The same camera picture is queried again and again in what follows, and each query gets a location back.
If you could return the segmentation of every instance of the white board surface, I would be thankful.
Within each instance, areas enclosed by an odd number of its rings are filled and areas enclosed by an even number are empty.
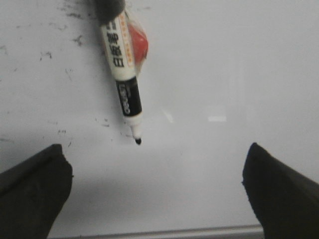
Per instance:
[[[150,49],[143,143],[90,0],[0,3],[0,172],[53,143],[73,167],[50,237],[254,225],[249,146],[319,181],[319,2],[132,0]]]

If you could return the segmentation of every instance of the white marker label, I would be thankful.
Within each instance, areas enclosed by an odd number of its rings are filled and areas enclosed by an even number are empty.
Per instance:
[[[117,81],[125,81],[136,75],[134,52],[126,22],[125,12],[109,24],[101,26],[105,50],[111,72]]]

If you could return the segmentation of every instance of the whiteboard marker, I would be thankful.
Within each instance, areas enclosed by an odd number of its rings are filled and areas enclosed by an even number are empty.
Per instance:
[[[135,142],[141,144],[142,106],[125,11],[122,11],[114,20],[100,21],[100,24],[105,52],[116,81],[124,120],[131,128]]]

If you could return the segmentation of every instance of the black label band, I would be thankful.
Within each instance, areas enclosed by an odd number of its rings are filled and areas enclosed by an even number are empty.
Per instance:
[[[142,112],[136,77],[128,81],[116,81],[124,116],[135,116]]]

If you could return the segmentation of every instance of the dark marker end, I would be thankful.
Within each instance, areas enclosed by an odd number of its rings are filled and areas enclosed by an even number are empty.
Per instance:
[[[141,140],[140,138],[138,138],[138,139],[135,139],[135,142],[136,142],[138,145],[140,145],[140,144],[142,143],[142,140]]]

